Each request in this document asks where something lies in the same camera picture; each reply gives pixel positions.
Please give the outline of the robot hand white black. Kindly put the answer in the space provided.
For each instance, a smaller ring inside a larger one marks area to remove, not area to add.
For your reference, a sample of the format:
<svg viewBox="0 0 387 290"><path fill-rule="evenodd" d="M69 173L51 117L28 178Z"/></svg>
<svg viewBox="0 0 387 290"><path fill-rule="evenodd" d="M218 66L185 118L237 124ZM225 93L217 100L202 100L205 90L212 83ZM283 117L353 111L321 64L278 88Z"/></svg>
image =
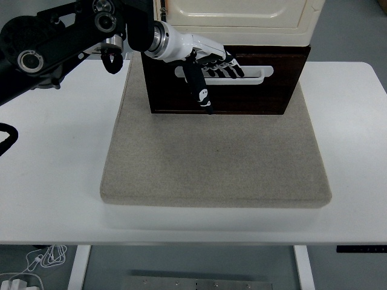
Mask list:
<svg viewBox="0 0 387 290"><path fill-rule="evenodd" d="M218 42L196 34L180 33L166 22L154 22L154 40L145 54L183 69L192 97L208 114L213 107L203 72L212 77L224 73L236 79L244 77L238 61Z"/></svg>

